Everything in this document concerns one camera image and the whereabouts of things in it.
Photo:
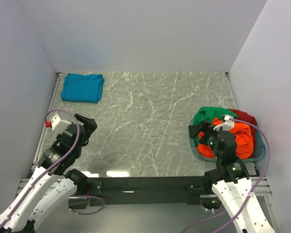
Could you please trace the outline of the orange t shirt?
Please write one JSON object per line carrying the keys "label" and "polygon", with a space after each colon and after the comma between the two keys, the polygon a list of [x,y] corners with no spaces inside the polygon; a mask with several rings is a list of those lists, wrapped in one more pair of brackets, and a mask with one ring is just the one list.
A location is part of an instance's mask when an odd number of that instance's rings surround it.
{"label": "orange t shirt", "polygon": [[[235,134],[237,148],[237,155],[241,159],[247,159],[253,154],[254,150],[254,141],[255,141],[255,130],[252,130],[248,124],[245,123],[234,123],[234,128],[230,129],[229,132]],[[200,133],[197,138],[194,139],[194,144],[196,146],[197,152],[209,159],[214,159],[214,155],[211,152],[209,146],[200,145],[198,140],[204,135],[204,133]]]}

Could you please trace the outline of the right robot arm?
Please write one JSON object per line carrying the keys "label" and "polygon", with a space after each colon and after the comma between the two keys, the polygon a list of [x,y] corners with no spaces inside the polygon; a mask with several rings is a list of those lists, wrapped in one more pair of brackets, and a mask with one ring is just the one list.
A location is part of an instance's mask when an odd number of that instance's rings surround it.
{"label": "right robot arm", "polygon": [[236,136],[229,130],[233,121],[226,120],[217,126],[203,121],[190,125],[189,137],[200,133],[201,145],[209,146],[216,159],[216,168],[205,172],[203,188],[215,194],[230,216],[227,225],[233,223],[239,233],[273,233],[254,193],[259,182],[252,183],[244,162],[237,156]]}

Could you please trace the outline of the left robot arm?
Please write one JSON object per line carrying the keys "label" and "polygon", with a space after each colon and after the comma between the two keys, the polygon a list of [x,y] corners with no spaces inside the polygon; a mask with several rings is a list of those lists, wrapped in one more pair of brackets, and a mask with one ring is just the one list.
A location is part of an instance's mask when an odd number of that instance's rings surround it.
{"label": "left robot arm", "polygon": [[0,233],[33,233],[45,217],[72,195],[88,198],[88,177],[76,169],[68,170],[81,156],[97,129],[93,118],[74,114],[74,122],[55,114],[44,125],[58,135],[38,161],[30,180],[9,207],[0,214]]}

